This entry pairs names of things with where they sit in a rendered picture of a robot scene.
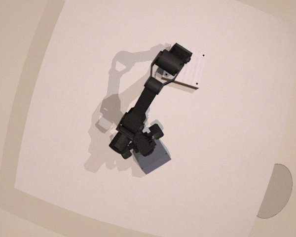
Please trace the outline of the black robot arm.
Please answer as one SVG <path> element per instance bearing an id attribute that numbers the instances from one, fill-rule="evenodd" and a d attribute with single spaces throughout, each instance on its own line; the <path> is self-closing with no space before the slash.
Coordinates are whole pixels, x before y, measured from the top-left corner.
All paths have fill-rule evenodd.
<path id="1" fill-rule="evenodd" d="M 146 119 L 145 113 L 153 99 L 160 93 L 164 86 L 176 79 L 184 64 L 187 64 L 191 60 L 192 54 L 193 53 L 177 43 L 175 43 L 169 51 L 164 49 L 157 54 L 151 64 L 150 76 L 144 84 L 145 88 L 138 101 L 134 107 L 123 115 L 116 128 L 118 133 L 109 144 L 109 147 L 112 148 L 112 150 L 118 154 L 122 154 L 130 141 L 134 141 L 135 138 L 139 137 L 144 129 L 143 122 Z M 152 68 L 155 64 L 175 77 L 164 83 L 152 77 Z M 152 153 L 156 146 L 153 139 L 148 139 L 144 135 L 139 141 L 133 143 L 144 157 Z"/>

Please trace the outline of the grey sloped panel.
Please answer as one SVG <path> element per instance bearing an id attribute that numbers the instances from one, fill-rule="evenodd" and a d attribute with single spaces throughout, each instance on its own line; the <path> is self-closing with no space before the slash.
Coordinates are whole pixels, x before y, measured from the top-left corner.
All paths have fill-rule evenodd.
<path id="1" fill-rule="evenodd" d="M 146 175 L 154 171 L 155 169 L 158 169 L 160 166 L 171 160 L 159 139 L 156 140 L 155 138 L 153 138 L 153 140 L 156 143 L 154 151 L 146 157 L 144 157 L 140 152 L 135 153 L 134 150 L 132 151 L 141 170 Z"/>

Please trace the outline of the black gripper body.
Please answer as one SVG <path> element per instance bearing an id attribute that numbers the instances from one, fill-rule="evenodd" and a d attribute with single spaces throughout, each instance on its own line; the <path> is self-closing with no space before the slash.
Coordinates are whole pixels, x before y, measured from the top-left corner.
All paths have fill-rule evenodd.
<path id="1" fill-rule="evenodd" d="M 160 127 L 158 126 L 158 124 L 154 124 L 151 127 L 149 127 L 150 133 L 143 133 L 141 132 L 141 134 L 139 135 L 138 138 L 135 138 L 134 141 L 131 140 L 131 143 L 126 147 L 126 149 L 124 150 L 124 152 L 121 154 L 121 156 L 124 159 L 130 158 L 132 156 L 132 153 L 130 152 L 130 149 L 133 149 L 134 151 L 137 151 L 138 149 L 134 146 L 135 141 L 139 141 L 143 135 L 146 136 L 148 139 L 151 139 L 152 136 L 154 136 L 154 138 L 156 140 L 160 139 L 161 137 L 164 136 L 164 133 L 162 132 L 162 130 L 160 129 Z"/>

